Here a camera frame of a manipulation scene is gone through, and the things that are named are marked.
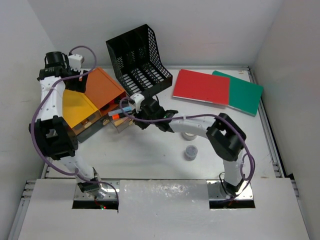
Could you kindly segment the clear grey drawer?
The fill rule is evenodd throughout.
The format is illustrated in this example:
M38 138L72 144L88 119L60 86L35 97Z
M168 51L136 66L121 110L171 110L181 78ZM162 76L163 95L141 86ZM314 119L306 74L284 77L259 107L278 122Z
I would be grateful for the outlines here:
M118 105L115 109L108 112L108 119L117 132L120 133L133 123L133 119L127 115L132 116L135 112L135 107L128 100L124 100L122 107Z

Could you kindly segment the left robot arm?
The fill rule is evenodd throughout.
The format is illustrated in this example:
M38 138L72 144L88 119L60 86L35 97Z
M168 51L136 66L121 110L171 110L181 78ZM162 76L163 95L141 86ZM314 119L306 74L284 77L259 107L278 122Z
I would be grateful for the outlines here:
M57 172L75 177L82 193L103 199L107 185L97 171L76 153L79 143L76 134L63 117L65 90L76 93L86 89L88 71L82 70L84 57L60 51L48 52L44 68L39 71L41 100L29 124L32 143L40 157Z

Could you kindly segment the blue highlighter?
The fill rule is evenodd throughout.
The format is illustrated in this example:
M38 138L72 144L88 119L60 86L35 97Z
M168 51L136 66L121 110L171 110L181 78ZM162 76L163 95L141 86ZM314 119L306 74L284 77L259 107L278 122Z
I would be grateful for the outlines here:
M113 115L116 115L116 114L120 114L122 113L123 111L124 112L130 112L132 111L132 107L131 106L126 106L126 107L123 107L123 108L119 108L119 109L116 109L116 110L112 110L112 111L109 111L108 112L108 115L109 116L113 116Z

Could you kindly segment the light orange highlighter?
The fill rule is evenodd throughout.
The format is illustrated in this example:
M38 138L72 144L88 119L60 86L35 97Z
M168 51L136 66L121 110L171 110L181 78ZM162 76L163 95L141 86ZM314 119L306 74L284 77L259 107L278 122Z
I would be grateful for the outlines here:
M128 121L128 118L121 118L121 119L115 120L114 125L117 128L118 126L122 125L123 123L125 123L127 121Z

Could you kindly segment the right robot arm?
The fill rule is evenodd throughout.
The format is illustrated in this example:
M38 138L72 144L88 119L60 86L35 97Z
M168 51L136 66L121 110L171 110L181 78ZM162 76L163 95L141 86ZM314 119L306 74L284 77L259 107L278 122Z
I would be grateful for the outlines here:
M236 197L245 178L243 142L246 134L227 114L191 118L177 110L164 110L156 99L146 99L140 93L131 96L130 102L135 107L134 123L142 130L155 125L163 132L188 133L208 139L217 156L223 160L222 190L231 198Z

